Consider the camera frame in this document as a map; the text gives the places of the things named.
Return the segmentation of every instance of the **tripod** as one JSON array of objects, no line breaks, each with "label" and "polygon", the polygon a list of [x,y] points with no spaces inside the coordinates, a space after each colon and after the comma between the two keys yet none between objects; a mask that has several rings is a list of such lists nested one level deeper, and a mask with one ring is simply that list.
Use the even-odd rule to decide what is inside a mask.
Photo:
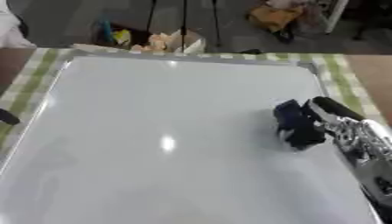
[{"label": "tripod", "polygon": [[[147,22],[146,31],[149,32],[151,28],[152,18],[154,16],[155,9],[157,7],[158,0],[151,0],[151,7],[150,7],[150,15]],[[213,18],[215,21],[215,31],[216,31],[216,46],[221,46],[221,31],[219,27],[219,18],[218,18],[218,11],[217,11],[217,0],[211,0],[213,4]],[[182,25],[181,25],[181,51],[184,52],[185,50],[185,42],[186,42],[186,31],[187,31],[187,12],[188,12],[188,0],[183,0],[183,14],[182,14]]]}]

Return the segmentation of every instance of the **whiteboard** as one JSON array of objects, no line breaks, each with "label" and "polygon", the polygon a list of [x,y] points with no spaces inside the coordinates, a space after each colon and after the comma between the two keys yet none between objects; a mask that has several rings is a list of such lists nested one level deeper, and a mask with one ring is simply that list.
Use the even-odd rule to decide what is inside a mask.
[{"label": "whiteboard", "polygon": [[321,94],[300,66],[76,58],[1,173],[0,223],[373,223],[331,143],[276,139],[272,109]]}]

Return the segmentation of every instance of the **gray floor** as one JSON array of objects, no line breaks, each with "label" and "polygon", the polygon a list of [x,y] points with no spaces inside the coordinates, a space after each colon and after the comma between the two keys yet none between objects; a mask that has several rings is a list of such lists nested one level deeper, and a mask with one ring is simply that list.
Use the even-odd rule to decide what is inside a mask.
[{"label": "gray floor", "polygon": [[[157,0],[151,30],[174,32],[181,25],[183,0]],[[218,0],[223,46],[215,43],[211,0],[188,0],[188,22],[191,30],[204,37],[209,52],[233,53],[251,48],[281,53],[392,53],[392,31],[374,30],[365,41],[352,41],[357,24],[341,21],[330,35],[317,38],[296,38],[289,45],[279,43],[265,31],[244,19],[244,14],[257,6],[259,0]],[[144,29],[151,0],[8,0],[11,9],[31,28],[29,39],[38,46],[65,47],[87,43],[90,25],[99,18]]]}]

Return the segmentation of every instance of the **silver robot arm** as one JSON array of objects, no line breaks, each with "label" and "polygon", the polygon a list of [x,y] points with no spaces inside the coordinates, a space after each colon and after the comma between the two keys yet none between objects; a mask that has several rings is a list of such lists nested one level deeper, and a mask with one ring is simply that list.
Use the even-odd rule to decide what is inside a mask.
[{"label": "silver robot arm", "polygon": [[327,97],[316,97],[302,107],[287,101],[274,114],[278,131],[286,133],[284,141],[296,150],[307,150],[331,136],[381,219],[392,223],[392,135],[386,128]]}]

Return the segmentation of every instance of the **checkered cloth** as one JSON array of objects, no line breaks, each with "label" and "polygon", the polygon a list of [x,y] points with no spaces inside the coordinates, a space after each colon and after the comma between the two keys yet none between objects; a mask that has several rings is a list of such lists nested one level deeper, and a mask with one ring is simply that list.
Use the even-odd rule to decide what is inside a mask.
[{"label": "checkered cloth", "polygon": [[[118,52],[119,50],[100,50]],[[0,108],[9,110],[18,116],[22,123],[10,126],[0,123],[0,152],[5,156],[18,142],[23,130],[32,120],[45,92],[53,83],[58,70],[66,60],[73,57],[72,49],[39,48],[31,56],[19,76],[0,99]],[[223,59],[277,60],[277,61],[311,61],[318,67],[319,78],[330,97],[346,104],[350,109],[385,123],[380,111],[370,100],[367,91],[360,84],[350,69],[345,57],[340,54],[299,54],[299,53],[265,53],[261,55],[244,54],[201,54],[202,58],[221,57]]]}]

